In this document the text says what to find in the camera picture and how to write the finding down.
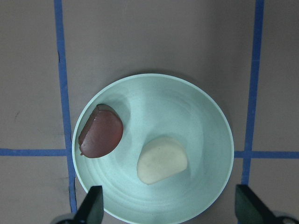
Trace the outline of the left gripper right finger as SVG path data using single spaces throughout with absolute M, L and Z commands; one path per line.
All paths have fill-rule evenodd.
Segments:
M 235 216 L 240 224 L 279 224 L 280 220 L 247 186 L 235 187 Z

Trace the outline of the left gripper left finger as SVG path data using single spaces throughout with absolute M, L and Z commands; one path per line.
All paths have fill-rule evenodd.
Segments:
M 73 218 L 74 224 L 100 224 L 104 216 L 102 186 L 92 186 Z

